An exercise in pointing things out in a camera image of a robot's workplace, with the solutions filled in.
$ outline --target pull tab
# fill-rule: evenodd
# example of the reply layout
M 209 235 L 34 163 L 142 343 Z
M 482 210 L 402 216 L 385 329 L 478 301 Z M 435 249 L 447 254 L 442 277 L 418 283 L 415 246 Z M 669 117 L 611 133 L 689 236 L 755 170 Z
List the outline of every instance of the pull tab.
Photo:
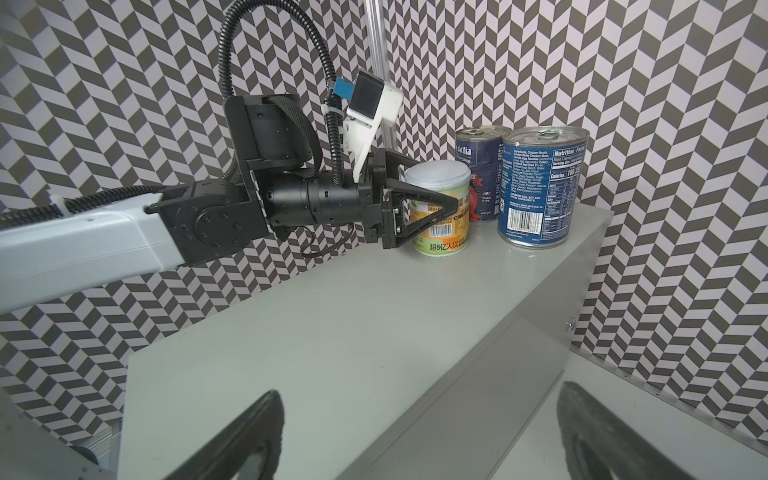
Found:
M 559 130 L 544 130 L 536 134 L 536 137 L 539 140 L 557 140 L 559 136 L 560 136 Z

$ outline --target herringbone pattern wallpaper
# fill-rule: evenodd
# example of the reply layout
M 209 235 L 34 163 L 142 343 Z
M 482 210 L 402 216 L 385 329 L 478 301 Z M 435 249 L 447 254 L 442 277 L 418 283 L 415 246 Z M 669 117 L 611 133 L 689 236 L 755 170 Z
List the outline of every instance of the herringbone pattern wallpaper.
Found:
M 768 442 L 768 2 L 393 0 L 401 148 L 476 124 L 591 132 L 612 209 L 576 344 Z
M 48 189 L 79 197 L 221 175 L 229 131 L 214 68 L 228 3 L 3 2 L 0 209 L 47 204 Z M 301 4 L 324 32 L 337 71 L 353 78 L 369 58 L 362 1 Z M 247 16 L 233 63 L 239 94 L 300 93 L 326 144 L 320 62 L 288 14 L 260 8 Z M 324 247 L 343 232 L 317 233 Z M 282 245 L 261 240 L 205 267 L 0 316 L 0 386 L 54 435 L 92 435 L 121 416 L 131 352 L 322 263 L 300 256 L 309 241 L 304 233 Z

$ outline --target metal pole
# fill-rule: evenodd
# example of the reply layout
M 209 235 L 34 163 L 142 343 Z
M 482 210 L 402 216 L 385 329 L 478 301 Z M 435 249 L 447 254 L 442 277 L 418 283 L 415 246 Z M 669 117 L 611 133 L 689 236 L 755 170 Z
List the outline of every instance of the metal pole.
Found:
M 384 30 L 385 0 L 366 0 L 366 20 L 368 21 L 368 43 L 371 51 L 373 74 L 384 81 L 389 81 L 389 56 L 387 54 L 386 33 Z M 395 129 L 382 126 L 384 147 L 396 149 Z

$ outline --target can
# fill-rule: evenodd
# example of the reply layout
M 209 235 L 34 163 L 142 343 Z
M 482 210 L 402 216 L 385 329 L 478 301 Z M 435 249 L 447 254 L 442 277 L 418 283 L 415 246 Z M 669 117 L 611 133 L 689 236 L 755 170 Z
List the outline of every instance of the can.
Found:
M 489 222 L 498 218 L 499 184 L 502 177 L 502 137 L 511 128 L 482 125 L 456 132 L 456 160 L 472 172 L 469 186 L 469 219 Z
M 450 218 L 431 225 L 413 239 L 416 251 L 429 257 L 447 257 L 464 250 L 469 242 L 469 168 L 454 160 L 422 162 L 406 170 L 406 182 L 458 199 L 458 209 Z M 440 210 L 439 205 L 410 200 L 412 222 Z
M 504 240 L 530 248 L 565 241 L 578 192 L 589 132 L 578 127 L 531 127 L 504 136 L 501 211 Z

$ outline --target blue can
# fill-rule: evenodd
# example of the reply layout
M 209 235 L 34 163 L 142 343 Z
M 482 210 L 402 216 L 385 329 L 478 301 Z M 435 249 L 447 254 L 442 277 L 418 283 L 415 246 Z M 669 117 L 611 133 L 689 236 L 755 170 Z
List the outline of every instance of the blue can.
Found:
M 504 136 L 498 232 L 530 248 L 565 242 L 589 132 L 532 127 Z
M 499 182 L 502 175 L 502 137 L 511 128 L 483 125 L 456 132 L 456 160 L 472 172 L 469 180 L 469 220 L 488 222 L 498 218 Z

